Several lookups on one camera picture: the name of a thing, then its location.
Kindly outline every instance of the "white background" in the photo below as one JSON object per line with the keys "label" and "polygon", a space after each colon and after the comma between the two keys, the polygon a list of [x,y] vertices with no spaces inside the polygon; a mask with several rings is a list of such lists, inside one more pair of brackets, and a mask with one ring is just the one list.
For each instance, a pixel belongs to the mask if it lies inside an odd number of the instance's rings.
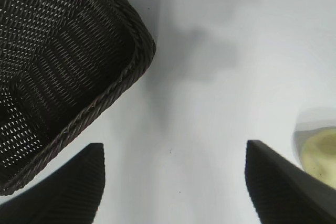
{"label": "white background", "polygon": [[24,190],[104,142],[96,224],[259,224],[246,141],[298,165],[296,126],[336,119],[335,0],[129,1],[158,43],[151,68]]}

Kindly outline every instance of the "lemon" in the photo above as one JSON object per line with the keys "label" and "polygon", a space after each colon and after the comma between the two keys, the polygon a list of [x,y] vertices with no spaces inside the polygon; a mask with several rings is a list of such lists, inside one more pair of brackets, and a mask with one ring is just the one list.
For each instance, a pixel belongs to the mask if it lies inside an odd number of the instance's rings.
{"label": "lemon", "polygon": [[336,189],[336,129],[308,138],[302,146],[301,162],[308,174]]}

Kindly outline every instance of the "wicker basket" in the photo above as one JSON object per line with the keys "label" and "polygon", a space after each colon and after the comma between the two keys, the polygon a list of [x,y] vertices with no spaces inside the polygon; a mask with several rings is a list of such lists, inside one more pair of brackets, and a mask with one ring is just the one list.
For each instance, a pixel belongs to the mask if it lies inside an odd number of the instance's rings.
{"label": "wicker basket", "polygon": [[105,186],[102,144],[90,144],[48,178],[0,206],[5,224],[91,224]]}
{"label": "wicker basket", "polygon": [[260,141],[249,141],[247,189],[263,224],[334,224],[336,190]]}
{"label": "wicker basket", "polygon": [[31,181],[154,53],[127,0],[0,0],[0,195]]}

